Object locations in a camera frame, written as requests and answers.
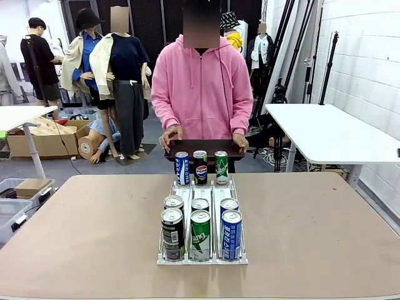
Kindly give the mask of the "person's right hand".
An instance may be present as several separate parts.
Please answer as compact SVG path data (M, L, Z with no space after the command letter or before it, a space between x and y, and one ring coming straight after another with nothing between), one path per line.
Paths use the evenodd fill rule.
M176 137L178 140L183 139L183 130L180 125L174 124L172 126L169 126L165 132L162 134L162 136L159 138L159 143L160 146L163 150L165 151L170 151L170 141L173 137Z

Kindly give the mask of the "person's left hand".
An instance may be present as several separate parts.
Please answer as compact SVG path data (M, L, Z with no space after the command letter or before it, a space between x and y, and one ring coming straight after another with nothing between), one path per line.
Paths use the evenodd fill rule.
M232 135L232 140L235 145L239 147L239 152L240 153L246 153L248 148L249 148L249 143L248 140L245 138L243 134L240 133L234 133Z

